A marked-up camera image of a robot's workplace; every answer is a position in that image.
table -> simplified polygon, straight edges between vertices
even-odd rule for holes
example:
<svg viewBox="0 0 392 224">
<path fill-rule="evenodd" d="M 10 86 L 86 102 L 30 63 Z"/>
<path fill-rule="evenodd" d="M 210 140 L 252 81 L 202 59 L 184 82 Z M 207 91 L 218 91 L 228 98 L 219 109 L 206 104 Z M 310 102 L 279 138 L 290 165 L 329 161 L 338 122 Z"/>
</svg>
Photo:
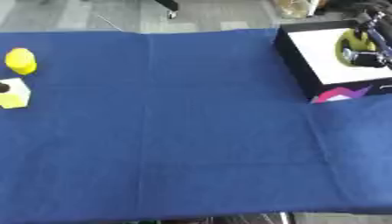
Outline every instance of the table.
<svg viewBox="0 0 392 224">
<path fill-rule="evenodd" d="M 391 95 L 308 104 L 275 33 L 0 34 L 38 58 L 0 110 L 0 222 L 390 213 Z"/>
</svg>

